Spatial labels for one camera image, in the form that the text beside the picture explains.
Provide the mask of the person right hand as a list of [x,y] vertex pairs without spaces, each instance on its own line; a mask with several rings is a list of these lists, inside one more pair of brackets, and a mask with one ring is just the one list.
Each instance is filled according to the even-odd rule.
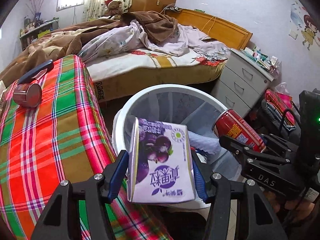
[[[273,207],[274,212],[278,213],[281,208],[281,204],[278,201],[277,195],[270,191],[264,191],[264,195]],[[310,215],[314,210],[315,206],[316,204],[304,198],[289,200],[284,204],[285,209],[292,211],[291,214],[293,215],[294,222],[308,217],[308,215]]]

